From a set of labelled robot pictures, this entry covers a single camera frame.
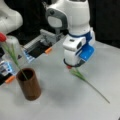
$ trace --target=green plant stem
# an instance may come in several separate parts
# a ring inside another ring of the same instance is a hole
[[[26,80],[28,80],[27,76],[25,75],[25,73],[23,72],[23,70],[20,68],[20,66],[17,66],[19,68],[19,70],[22,72],[23,76],[25,77]]]
[[[78,78],[80,78],[82,81],[84,81],[85,83],[87,83],[92,89],[94,89],[105,101],[107,101],[107,103],[110,104],[110,101],[97,89],[95,88],[91,83],[89,83],[84,76],[79,72],[79,70],[76,68],[75,70],[71,71],[72,74],[74,74],[75,76],[77,76]]]
[[[9,46],[7,45],[7,42],[6,42],[6,41],[5,41],[5,44],[6,44],[7,47],[4,46],[4,49],[5,49],[5,50],[7,51],[7,53],[10,55],[11,59],[12,59],[13,62],[16,64],[16,66],[18,67],[18,69],[22,72],[24,78],[25,78],[26,80],[28,80],[27,76],[25,75],[25,73],[23,72],[23,70],[21,69],[21,67],[20,67],[19,64],[18,64],[17,58],[16,58],[16,56],[15,56],[15,49],[14,49],[13,44],[12,44],[12,46],[11,46],[12,50],[9,49]]]
[[[95,88],[91,83],[89,83],[87,80],[85,80],[84,82],[86,82],[89,86],[91,86],[103,99],[105,99],[109,104],[110,101],[99,91],[97,90],[97,88]]]

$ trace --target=green stem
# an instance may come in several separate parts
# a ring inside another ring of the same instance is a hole
[[[107,101],[108,103],[110,103],[110,101],[97,89],[95,88],[91,83],[89,83],[84,76],[79,72],[79,70],[76,68],[76,70],[72,70],[71,71],[72,74],[74,74],[75,76],[79,77],[82,81],[86,82],[92,89],[94,89],[103,99],[105,99],[105,101]]]
[[[91,83],[89,83],[87,80],[84,80],[89,86],[91,86],[103,99],[105,99],[109,104],[110,101],[99,91],[97,88],[95,88]]]
[[[25,77],[26,80],[28,80],[27,76],[25,75],[25,73],[23,72],[23,70],[20,68],[19,65],[17,65],[17,67],[19,68],[19,70],[22,72],[23,76]]]

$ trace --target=table surface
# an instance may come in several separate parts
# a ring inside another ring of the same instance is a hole
[[[95,53],[79,70],[108,104],[90,86],[70,74],[63,64],[63,41],[29,66],[42,88],[35,101],[25,100],[15,80],[0,86],[1,120],[118,120],[120,117],[120,50],[96,42]]]

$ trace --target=flower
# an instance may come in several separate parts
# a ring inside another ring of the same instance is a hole
[[[0,32],[0,42],[6,42],[6,36]]]
[[[14,49],[14,45],[12,44],[11,45],[11,48],[7,45],[7,42],[6,42],[6,39],[7,37],[0,32],[0,42],[5,42],[5,44],[3,44],[3,48],[5,49],[5,51],[10,55],[11,59],[13,60],[13,62],[16,64],[16,66],[19,68],[19,70],[22,72],[23,76],[25,77],[26,80],[27,77],[25,75],[25,73],[22,71],[21,67],[19,66],[19,63],[18,63],[18,60],[17,60],[17,57],[15,55],[15,49]]]

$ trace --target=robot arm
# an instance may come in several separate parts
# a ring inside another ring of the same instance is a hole
[[[8,34],[23,24],[21,15],[10,9],[4,0],[0,0],[0,32]]]
[[[69,31],[63,43],[64,63],[79,67],[86,62],[94,52],[95,43],[94,31],[89,25],[88,0],[58,0],[48,7],[46,18],[51,27]]]

